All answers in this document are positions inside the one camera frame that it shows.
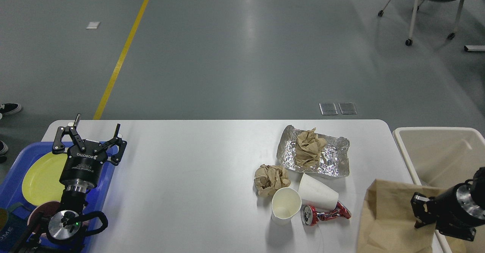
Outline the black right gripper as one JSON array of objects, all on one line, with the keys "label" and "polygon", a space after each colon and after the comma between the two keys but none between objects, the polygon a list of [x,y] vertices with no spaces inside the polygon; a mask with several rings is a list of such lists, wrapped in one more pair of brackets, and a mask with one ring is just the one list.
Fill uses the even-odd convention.
[{"label": "black right gripper", "polygon": [[432,218],[440,234],[473,242],[476,227],[485,224],[484,184],[457,184],[431,200],[415,192],[411,207],[416,218],[414,228],[430,224]]}]

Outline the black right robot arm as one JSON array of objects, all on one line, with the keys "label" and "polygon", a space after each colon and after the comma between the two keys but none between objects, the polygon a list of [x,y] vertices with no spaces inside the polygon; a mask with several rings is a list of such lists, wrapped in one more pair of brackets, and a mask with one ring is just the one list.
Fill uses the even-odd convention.
[{"label": "black right robot arm", "polygon": [[472,179],[447,189],[435,197],[415,192],[410,200],[415,228],[435,224],[444,236],[473,242],[476,227],[485,224],[484,168]]}]

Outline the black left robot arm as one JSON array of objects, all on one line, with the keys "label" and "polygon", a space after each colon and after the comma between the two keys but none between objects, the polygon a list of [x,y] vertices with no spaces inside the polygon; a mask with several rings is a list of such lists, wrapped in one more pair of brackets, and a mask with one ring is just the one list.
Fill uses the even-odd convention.
[{"label": "black left robot arm", "polygon": [[107,163],[119,165],[128,143],[119,132],[120,124],[108,141],[83,139],[77,131],[79,121],[80,114],[74,122],[58,127],[53,140],[52,154],[66,155],[59,174],[59,183],[64,188],[59,205],[51,212],[33,210],[10,253],[36,251],[41,246],[42,234],[51,243],[67,245],[68,252],[79,253],[87,237],[108,227],[108,219],[102,211],[86,212],[87,196],[99,186]]}]

